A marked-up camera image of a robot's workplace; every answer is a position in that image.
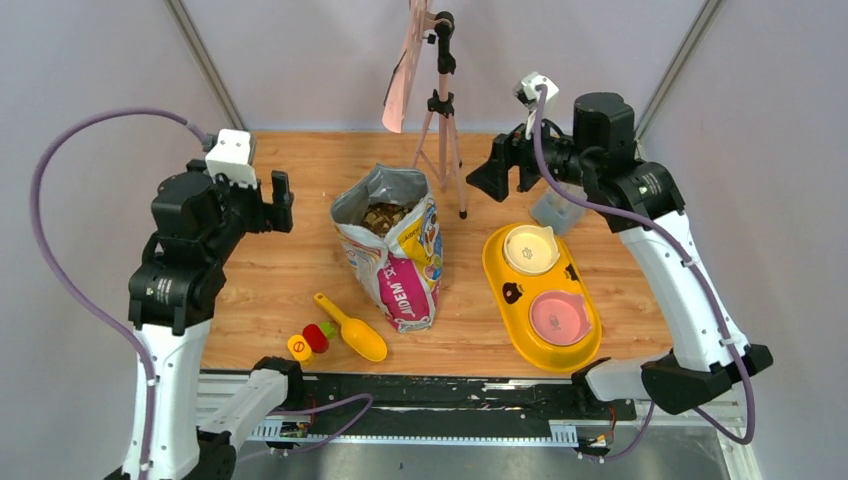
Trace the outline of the yellow plastic scoop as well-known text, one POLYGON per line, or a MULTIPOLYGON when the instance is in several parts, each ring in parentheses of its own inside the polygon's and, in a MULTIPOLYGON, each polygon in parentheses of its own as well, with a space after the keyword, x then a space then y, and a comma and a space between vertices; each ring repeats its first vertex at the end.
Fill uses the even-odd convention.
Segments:
POLYGON ((342 339, 358 355, 374 363, 380 363, 388 357, 385 340, 365 321, 347 315, 322 293, 315 294, 313 300, 338 324, 342 339))

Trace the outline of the pet food bag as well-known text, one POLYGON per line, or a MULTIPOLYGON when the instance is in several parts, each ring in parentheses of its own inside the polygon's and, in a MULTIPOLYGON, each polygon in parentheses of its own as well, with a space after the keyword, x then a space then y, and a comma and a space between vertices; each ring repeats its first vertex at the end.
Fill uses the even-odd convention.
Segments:
POLYGON ((330 217, 355 277, 389 324, 399 333, 430 328, 444 255, 439 212, 426 175, 377 165, 332 202, 330 217), (411 212, 380 238, 360 225, 375 203, 403 205, 411 212))

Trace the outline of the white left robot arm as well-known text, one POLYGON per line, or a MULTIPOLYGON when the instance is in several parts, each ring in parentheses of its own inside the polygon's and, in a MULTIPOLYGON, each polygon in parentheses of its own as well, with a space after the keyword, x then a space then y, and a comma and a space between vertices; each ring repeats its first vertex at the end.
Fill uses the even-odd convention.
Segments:
POLYGON ((270 414, 306 400, 301 365, 266 356, 211 416, 196 416, 200 363, 223 289, 224 266, 249 233, 293 227, 288 175, 240 186, 191 161, 163 180, 151 204, 155 231, 128 282, 131 337, 141 347, 130 446, 116 479, 228 479, 248 435, 270 414))

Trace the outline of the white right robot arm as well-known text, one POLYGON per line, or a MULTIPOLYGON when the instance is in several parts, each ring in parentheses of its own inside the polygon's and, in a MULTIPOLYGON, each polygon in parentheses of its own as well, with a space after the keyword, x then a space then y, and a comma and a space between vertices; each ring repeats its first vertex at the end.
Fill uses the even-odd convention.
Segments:
POLYGON ((672 337, 671 350, 655 359, 597 361, 582 368, 571 403, 596 417, 612 400, 649 400, 670 414, 702 412, 740 386, 746 415, 756 411, 753 377, 770 367, 768 347, 750 342, 723 306, 702 264, 685 202, 663 165, 641 159, 635 114, 622 96, 593 92, 574 103, 569 136, 555 138, 544 126, 552 99, 546 87, 520 95, 533 122, 497 136, 489 159, 467 176, 490 198, 507 197, 510 169, 520 191, 538 181, 563 194, 579 186, 581 207, 599 213, 643 271, 672 337))

